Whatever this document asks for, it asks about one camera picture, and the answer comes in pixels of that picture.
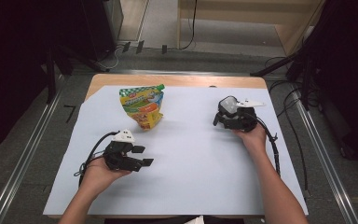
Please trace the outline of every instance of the metal rail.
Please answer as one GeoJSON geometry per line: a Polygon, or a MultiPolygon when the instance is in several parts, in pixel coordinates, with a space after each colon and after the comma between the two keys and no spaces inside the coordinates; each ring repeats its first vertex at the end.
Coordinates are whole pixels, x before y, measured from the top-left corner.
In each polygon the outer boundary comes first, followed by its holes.
{"type": "MultiPolygon", "coordinates": [[[[298,99],[299,91],[293,93],[294,98],[298,99]]],[[[342,184],[336,168],[330,160],[330,157],[327,153],[324,143],[321,136],[316,129],[316,126],[312,120],[309,111],[306,111],[304,106],[300,103],[296,103],[297,109],[300,113],[301,118],[304,121],[304,124],[307,128],[308,134],[310,135],[310,140],[315,148],[315,152],[318,155],[319,161],[324,169],[324,174],[326,175],[327,181],[330,184],[330,188],[333,191],[333,194],[336,198],[339,209],[341,210],[342,216],[345,219],[346,223],[358,223],[358,216],[351,204],[351,199],[347,194],[347,191],[342,184]]]]}
{"type": "Polygon", "coordinates": [[[14,168],[9,180],[4,186],[4,189],[0,195],[0,223],[5,218],[8,208],[13,202],[14,196],[19,189],[22,179],[25,176],[25,173],[28,169],[29,164],[31,163],[32,157],[36,152],[37,146],[39,145],[40,139],[43,136],[44,131],[48,126],[48,122],[57,106],[58,101],[60,100],[62,89],[66,83],[66,78],[63,75],[60,75],[57,81],[57,94],[54,96],[53,100],[49,105],[46,105],[42,116],[37,122],[33,133],[31,134],[28,143],[23,150],[19,161],[17,162],[16,167],[14,168]]]}

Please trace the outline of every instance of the person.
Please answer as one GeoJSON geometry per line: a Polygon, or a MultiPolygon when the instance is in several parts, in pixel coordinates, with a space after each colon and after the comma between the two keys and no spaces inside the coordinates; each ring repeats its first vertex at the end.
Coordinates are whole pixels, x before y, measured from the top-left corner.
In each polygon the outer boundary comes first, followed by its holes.
{"type": "Polygon", "coordinates": [[[267,223],[308,223],[295,195],[283,183],[269,160],[263,127],[257,124],[248,133],[239,130],[232,132],[242,139],[255,163],[267,223]]]}
{"type": "MultiPolygon", "coordinates": [[[[266,151],[267,137],[263,127],[257,124],[248,133],[240,130],[232,132],[242,139],[255,163],[267,223],[308,223],[296,197],[278,176],[269,160],[266,151]]],[[[92,161],[59,223],[84,223],[93,200],[115,180],[129,173],[109,170],[103,158],[92,161]]]]}
{"type": "Polygon", "coordinates": [[[104,158],[91,161],[77,193],[66,207],[59,223],[85,223],[90,206],[97,196],[115,180],[130,173],[123,170],[111,171],[104,158]]]}

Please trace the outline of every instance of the white table surface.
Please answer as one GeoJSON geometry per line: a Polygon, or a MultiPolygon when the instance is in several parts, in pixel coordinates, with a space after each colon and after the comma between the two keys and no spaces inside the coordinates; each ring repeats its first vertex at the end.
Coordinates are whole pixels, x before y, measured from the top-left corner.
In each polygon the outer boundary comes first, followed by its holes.
{"type": "MultiPolygon", "coordinates": [[[[137,216],[250,216],[264,215],[255,167],[239,137],[213,126],[217,104],[229,95],[264,102],[255,108],[276,141],[282,180],[295,194],[305,214],[307,206],[289,157],[282,131],[266,89],[166,87],[157,127],[143,131],[124,112],[120,86],[104,86],[80,108],[68,149],[62,159],[44,215],[63,214],[77,191],[74,173],[106,133],[132,131],[134,145],[145,147],[138,159],[154,159],[150,167],[117,180],[92,204],[89,215],[137,216]]],[[[96,150],[109,144],[105,139],[96,150]]],[[[272,164],[273,153],[267,141],[272,164]]]]}

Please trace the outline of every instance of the black cable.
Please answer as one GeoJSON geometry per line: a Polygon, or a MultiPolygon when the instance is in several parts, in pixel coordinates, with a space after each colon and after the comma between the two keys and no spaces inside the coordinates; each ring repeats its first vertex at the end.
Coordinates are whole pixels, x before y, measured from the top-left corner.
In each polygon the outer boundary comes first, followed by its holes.
{"type": "Polygon", "coordinates": [[[191,45],[191,43],[193,43],[193,39],[194,39],[194,27],[195,27],[195,23],[196,23],[196,13],[197,13],[197,0],[196,0],[196,3],[194,4],[193,29],[192,29],[192,36],[191,36],[190,42],[188,43],[187,46],[185,46],[184,48],[180,48],[179,50],[187,49],[187,48],[191,45]]]}
{"type": "Polygon", "coordinates": [[[292,108],[299,100],[300,100],[300,99],[292,100],[292,101],[289,103],[289,105],[286,106],[286,107],[281,111],[281,113],[279,113],[279,114],[277,115],[277,118],[278,118],[280,115],[282,115],[286,110],[292,108]]]}
{"type": "Polygon", "coordinates": [[[272,90],[279,86],[279,85],[282,85],[283,83],[296,83],[296,84],[302,84],[301,82],[293,82],[293,81],[289,81],[289,80],[278,80],[278,81],[275,81],[271,84],[271,86],[269,87],[269,90],[268,90],[268,93],[271,93],[272,90]]]}
{"type": "Polygon", "coordinates": [[[112,53],[112,50],[108,50],[105,54],[105,56],[103,56],[103,58],[101,58],[101,60],[96,61],[97,63],[100,63],[101,61],[107,59],[107,57],[109,57],[109,55],[112,53]]]}
{"type": "Polygon", "coordinates": [[[269,132],[269,128],[267,127],[266,123],[261,118],[254,117],[247,113],[245,113],[244,115],[257,121],[265,130],[268,140],[270,141],[270,143],[272,145],[272,151],[274,153],[274,160],[275,160],[275,170],[276,170],[278,176],[281,176],[281,166],[279,164],[279,151],[278,151],[277,145],[275,144],[275,141],[278,139],[278,137],[276,135],[272,136],[272,134],[269,132]]]}
{"type": "MultiPolygon", "coordinates": [[[[297,89],[294,89],[292,91],[289,92],[289,94],[287,94],[287,96],[284,98],[284,101],[283,101],[283,107],[286,107],[286,101],[287,99],[289,98],[289,96],[295,92],[295,91],[298,91],[300,88],[297,88],[297,89]]],[[[298,135],[297,135],[297,132],[295,130],[295,127],[293,126],[293,123],[292,121],[290,120],[289,118],[289,114],[287,113],[287,109],[284,109],[284,114],[286,115],[286,118],[290,124],[290,127],[292,128],[292,131],[293,133],[295,134],[295,138],[296,138],[296,141],[297,141],[297,144],[298,144],[298,148],[299,148],[299,151],[300,151],[300,156],[301,156],[301,163],[302,163],[302,167],[303,167],[303,172],[304,172],[304,190],[305,191],[308,191],[308,176],[307,176],[307,166],[305,164],[305,159],[304,159],[304,152],[303,152],[303,149],[302,149],[302,146],[300,144],[300,141],[298,139],[298,135]]]]}
{"type": "Polygon", "coordinates": [[[277,70],[278,68],[282,67],[282,66],[286,66],[286,68],[289,70],[289,68],[287,67],[287,64],[289,63],[296,63],[296,56],[299,54],[299,50],[296,51],[295,53],[287,56],[287,57],[282,57],[282,59],[274,64],[272,64],[271,66],[269,67],[266,67],[258,72],[254,72],[254,73],[251,73],[251,77],[263,77],[267,74],[273,74],[272,72],[277,70]]]}
{"type": "Polygon", "coordinates": [[[271,60],[274,60],[274,59],[284,59],[285,57],[272,57],[272,58],[269,58],[268,60],[266,60],[264,62],[264,67],[267,68],[267,63],[269,63],[269,61],[271,60]]]}
{"type": "Polygon", "coordinates": [[[92,161],[95,161],[95,160],[98,160],[100,158],[102,158],[103,156],[97,156],[97,157],[93,157],[91,160],[89,160],[89,162],[92,162],[92,161]]]}
{"type": "Polygon", "coordinates": [[[97,149],[97,147],[101,144],[101,142],[108,136],[110,135],[115,135],[117,133],[115,132],[111,132],[111,133],[107,133],[106,135],[104,135],[98,142],[97,144],[95,144],[94,148],[92,149],[91,153],[89,154],[89,156],[87,157],[87,160],[85,162],[83,162],[81,165],[80,165],[80,170],[79,172],[76,172],[74,174],[74,176],[78,176],[80,175],[80,178],[79,178],[79,186],[83,180],[83,176],[84,174],[86,173],[86,170],[87,170],[87,167],[89,166],[90,162],[93,161],[93,158],[92,156],[94,155],[94,151],[95,149],[97,149]]]}

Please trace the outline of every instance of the plastic pouch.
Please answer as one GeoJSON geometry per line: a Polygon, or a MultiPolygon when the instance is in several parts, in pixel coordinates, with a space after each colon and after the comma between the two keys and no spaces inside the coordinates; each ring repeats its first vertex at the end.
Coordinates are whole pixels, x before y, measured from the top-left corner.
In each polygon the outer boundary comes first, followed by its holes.
{"type": "Polygon", "coordinates": [[[121,89],[120,102],[127,115],[136,120],[143,130],[154,128],[161,120],[164,85],[121,89]]]}

